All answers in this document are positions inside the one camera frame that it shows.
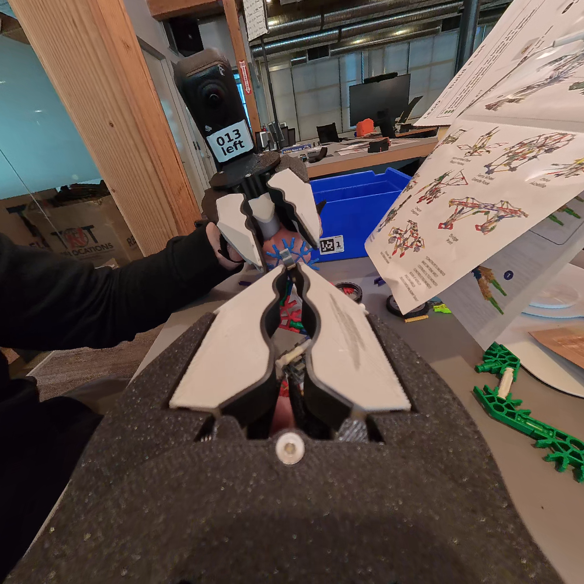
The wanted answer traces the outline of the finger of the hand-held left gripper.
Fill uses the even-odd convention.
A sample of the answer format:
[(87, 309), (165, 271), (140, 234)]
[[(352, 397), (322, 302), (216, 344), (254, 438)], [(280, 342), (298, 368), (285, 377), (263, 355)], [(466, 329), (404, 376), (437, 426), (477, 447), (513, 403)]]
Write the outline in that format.
[(321, 235), (321, 222), (309, 183), (291, 169), (275, 173), (267, 181), (268, 191), (282, 222), (300, 234), (316, 249)]
[(216, 200), (217, 227), (239, 256), (258, 270), (266, 270), (250, 217), (244, 212), (243, 193), (226, 194)]

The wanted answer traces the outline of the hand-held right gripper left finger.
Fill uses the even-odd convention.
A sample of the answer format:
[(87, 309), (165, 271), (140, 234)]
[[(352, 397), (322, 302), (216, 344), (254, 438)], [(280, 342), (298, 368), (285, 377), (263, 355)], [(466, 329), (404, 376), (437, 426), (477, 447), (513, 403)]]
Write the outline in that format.
[(246, 397), (270, 399), (272, 336), (281, 323), (287, 269), (278, 266), (213, 312), (214, 318), (169, 401), (171, 409), (236, 411)]

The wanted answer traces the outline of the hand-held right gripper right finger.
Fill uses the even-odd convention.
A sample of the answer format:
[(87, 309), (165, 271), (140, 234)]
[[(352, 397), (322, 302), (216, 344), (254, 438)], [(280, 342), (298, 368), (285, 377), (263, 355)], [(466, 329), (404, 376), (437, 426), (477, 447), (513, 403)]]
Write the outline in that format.
[(306, 352), (304, 397), (312, 413), (410, 411), (367, 311), (305, 264), (298, 267)]

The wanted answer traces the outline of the blue snowflake connector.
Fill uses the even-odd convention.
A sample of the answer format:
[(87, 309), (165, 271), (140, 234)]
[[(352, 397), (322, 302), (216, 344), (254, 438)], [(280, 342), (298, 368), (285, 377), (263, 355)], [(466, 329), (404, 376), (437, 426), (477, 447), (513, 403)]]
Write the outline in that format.
[(319, 270), (319, 267), (314, 267), (319, 262), (318, 252), (301, 238), (291, 237), (290, 240), (281, 238), (265, 252), (265, 258), (268, 270), (279, 265), (294, 267), (299, 264), (306, 264)]

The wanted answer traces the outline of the colourful construction toy model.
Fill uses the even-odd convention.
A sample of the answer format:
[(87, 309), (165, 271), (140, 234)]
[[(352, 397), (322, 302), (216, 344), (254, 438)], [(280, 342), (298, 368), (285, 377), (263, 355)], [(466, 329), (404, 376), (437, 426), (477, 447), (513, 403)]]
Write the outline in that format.
[(280, 325), (272, 337), (277, 360), (309, 340), (309, 335), (301, 322), (302, 304), (296, 286), (289, 280), (286, 293), (279, 303)]

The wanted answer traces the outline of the blue plastic bin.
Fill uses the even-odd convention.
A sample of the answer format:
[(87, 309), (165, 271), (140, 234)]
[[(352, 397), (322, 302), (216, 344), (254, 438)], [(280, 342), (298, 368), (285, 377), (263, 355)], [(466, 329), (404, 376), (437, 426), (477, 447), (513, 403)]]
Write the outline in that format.
[(364, 244), (389, 211), (411, 177), (392, 168), (320, 178), (310, 181), (316, 203), (325, 200), (320, 214), (320, 262), (362, 258)]

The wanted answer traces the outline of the black wheel with grey hub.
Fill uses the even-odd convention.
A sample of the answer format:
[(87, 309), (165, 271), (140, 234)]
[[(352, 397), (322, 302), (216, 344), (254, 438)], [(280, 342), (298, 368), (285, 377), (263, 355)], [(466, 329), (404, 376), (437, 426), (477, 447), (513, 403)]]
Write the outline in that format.
[(390, 295), (386, 300), (386, 308), (391, 313), (403, 319), (417, 318), (427, 315), (430, 311), (430, 303), (423, 303), (408, 312), (402, 312), (393, 295)]

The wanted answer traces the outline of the long wooden table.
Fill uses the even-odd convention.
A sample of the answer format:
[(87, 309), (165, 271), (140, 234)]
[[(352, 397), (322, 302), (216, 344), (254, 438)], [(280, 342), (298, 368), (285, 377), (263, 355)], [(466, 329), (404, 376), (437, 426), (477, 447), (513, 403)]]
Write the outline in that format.
[(331, 144), (328, 154), (322, 160), (306, 162), (310, 179), (322, 178), (342, 173), (361, 172), (377, 166), (396, 166), (401, 161), (412, 161), (427, 157), (439, 142), (437, 135), (421, 137), (424, 131), (406, 133), (398, 138), (390, 139), (388, 150), (381, 152), (355, 152), (340, 155), (337, 153), (342, 145)]

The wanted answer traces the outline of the white paper sign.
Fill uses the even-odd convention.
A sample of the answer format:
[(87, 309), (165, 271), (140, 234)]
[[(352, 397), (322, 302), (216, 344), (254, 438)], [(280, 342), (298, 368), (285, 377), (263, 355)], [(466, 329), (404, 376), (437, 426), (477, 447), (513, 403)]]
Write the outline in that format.
[(248, 41), (259, 39), (269, 32), (266, 2), (243, 0), (244, 19)]

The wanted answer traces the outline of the black monitor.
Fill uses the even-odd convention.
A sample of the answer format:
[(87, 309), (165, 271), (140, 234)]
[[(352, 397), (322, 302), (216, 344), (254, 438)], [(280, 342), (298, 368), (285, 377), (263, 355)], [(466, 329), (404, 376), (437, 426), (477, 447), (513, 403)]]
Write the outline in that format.
[(374, 121), (383, 137), (395, 138), (395, 121), (407, 109), (411, 75), (352, 85), (349, 88), (351, 126), (365, 119)]

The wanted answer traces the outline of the brown printed cardboard box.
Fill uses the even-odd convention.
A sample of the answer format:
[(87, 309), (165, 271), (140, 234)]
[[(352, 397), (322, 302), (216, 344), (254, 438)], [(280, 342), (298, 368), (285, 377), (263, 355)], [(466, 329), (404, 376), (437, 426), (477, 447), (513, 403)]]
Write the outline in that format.
[(55, 189), (1, 200), (1, 233), (17, 245), (102, 266), (123, 266), (142, 251), (110, 194), (55, 202)]

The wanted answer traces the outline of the white instruction booklet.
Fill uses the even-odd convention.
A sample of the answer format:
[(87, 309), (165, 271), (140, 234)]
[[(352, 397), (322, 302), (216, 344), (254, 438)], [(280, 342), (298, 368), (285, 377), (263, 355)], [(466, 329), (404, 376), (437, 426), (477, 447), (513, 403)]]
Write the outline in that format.
[(545, 219), (439, 294), (486, 349), (583, 248), (583, 219)]

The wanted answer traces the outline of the brown plastic bag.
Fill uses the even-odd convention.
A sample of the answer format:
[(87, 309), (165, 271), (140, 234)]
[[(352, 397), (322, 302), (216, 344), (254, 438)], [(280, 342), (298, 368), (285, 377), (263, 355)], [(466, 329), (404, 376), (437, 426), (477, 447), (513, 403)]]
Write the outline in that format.
[(583, 369), (583, 326), (563, 326), (529, 332), (539, 344)]

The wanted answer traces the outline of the dark metal column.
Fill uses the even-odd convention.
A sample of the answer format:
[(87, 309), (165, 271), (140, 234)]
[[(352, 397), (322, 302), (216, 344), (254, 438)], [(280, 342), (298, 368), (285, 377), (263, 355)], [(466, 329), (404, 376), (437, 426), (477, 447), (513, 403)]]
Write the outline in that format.
[(463, 1), (458, 31), (455, 74), (463, 68), (473, 53), (480, 3), (481, 1)]

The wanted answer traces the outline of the brick building instruction sheet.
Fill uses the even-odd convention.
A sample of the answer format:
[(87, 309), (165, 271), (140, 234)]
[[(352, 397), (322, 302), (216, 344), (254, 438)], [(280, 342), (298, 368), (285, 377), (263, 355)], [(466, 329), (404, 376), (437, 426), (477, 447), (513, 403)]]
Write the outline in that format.
[(451, 125), (523, 59), (581, 30), (583, 1), (513, 1), (415, 126)]

